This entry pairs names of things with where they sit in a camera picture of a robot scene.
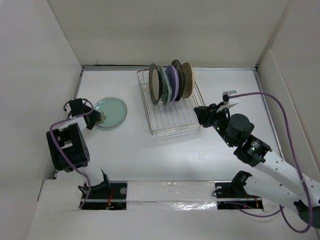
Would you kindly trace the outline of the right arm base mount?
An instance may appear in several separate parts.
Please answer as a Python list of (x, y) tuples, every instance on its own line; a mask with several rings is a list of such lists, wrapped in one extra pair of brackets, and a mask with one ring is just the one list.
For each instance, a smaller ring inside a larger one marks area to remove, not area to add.
[(235, 191), (231, 181), (218, 181), (214, 183), (212, 196), (216, 198), (218, 210), (263, 210), (262, 198), (249, 195), (245, 191)]

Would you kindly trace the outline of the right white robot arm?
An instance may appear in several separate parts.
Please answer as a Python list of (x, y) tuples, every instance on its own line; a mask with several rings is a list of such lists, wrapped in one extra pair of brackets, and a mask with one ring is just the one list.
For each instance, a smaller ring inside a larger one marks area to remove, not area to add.
[(230, 114), (222, 104), (194, 108), (197, 120), (204, 128), (213, 127), (243, 163), (278, 181), (277, 186), (260, 182), (252, 174), (239, 171), (231, 184), (237, 197), (258, 195), (296, 213), (306, 224), (320, 227), (320, 184), (299, 175), (298, 170), (284, 161), (271, 147), (252, 135), (254, 125), (243, 114)]

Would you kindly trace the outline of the dark striped rim plate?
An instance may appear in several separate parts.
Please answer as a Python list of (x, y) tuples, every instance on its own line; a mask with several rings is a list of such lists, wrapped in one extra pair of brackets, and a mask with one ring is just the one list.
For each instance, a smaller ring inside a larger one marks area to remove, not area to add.
[(177, 59), (173, 60), (171, 62), (171, 65), (176, 69), (178, 74), (179, 88), (178, 88), (177, 97), (174, 99), (176, 102), (178, 102), (183, 96), (183, 92), (185, 88), (185, 74), (179, 60)]

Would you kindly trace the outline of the brown rim cream bowl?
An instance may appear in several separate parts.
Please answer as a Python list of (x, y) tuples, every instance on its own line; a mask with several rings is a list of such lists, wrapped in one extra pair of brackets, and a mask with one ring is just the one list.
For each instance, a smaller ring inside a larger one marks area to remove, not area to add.
[(148, 84), (152, 103), (157, 105), (163, 93), (163, 80), (158, 67), (154, 63), (149, 68)]

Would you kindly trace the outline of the purple plastic plate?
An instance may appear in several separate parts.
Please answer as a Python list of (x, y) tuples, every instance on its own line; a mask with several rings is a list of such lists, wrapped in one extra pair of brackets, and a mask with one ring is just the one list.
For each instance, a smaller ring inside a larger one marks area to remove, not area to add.
[(179, 76), (176, 68), (172, 65), (168, 65), (165, 69), (165, 72), (167, 74), (169, 84), (172, 90), (170, 101), (173, 102), (179, 93)]

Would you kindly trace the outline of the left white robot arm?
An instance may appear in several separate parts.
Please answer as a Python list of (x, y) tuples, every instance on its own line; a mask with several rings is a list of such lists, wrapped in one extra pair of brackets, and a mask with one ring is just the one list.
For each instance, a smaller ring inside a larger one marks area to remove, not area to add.
[(86, 98), (69, 100), (63, 110), (67, 112), (67, 118), (53, 123), (46, 133), (53, 166), (58, 172), (76, 172), (82, 176), (85, 183), (79, 189), (83, 194), (107, 198), (112, 192), (107, 174), (102, 172), (102, 181), (92, 185), (89, 175), (80, 170), (86, 168), (90, 161), (80, 122), (84, 121), (85, 128), (92, 130), (101, 114), (94, 110), (93, 104)]

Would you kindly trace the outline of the light green rectangular dish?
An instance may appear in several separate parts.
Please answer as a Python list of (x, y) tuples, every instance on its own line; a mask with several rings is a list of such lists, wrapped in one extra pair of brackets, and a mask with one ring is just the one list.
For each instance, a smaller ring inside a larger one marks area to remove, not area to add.
[(167, 105), (170, 102), (170, 98), (171, 98), (171, 95), (172, 95), (172, 87), (170, 85), (170, 81), (169, 81), (168, 75), (167, 75), (165, 69), (162, 66), (160, 66), (159, 72), (160, 72), (161, 77), (162, 77), (162, 95), (161, 95), (161, 98), (162, 98), (163, 104)]

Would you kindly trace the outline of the clear glass plate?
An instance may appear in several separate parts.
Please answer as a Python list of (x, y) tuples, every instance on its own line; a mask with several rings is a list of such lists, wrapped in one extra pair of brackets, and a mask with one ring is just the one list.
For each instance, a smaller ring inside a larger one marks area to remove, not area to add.
[(95, 104), (94, 109), (100, 113), (99, 120), (95, 124), (105, 129), (120, 125), (128, 113), (125, 102), (117, 97), (101, 99)]

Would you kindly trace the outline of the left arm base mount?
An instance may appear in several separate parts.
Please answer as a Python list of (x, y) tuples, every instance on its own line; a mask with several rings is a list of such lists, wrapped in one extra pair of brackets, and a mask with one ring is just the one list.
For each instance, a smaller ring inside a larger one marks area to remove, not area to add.
[(81, 191), (79, 207), (82, 210), (126, 210), (128, 183), (126, 181), (112, 181), (110, 187), (105, 183), (92, 186), (90, 194), (85, 200), (89, 187), (85, 183), (78, 187)]

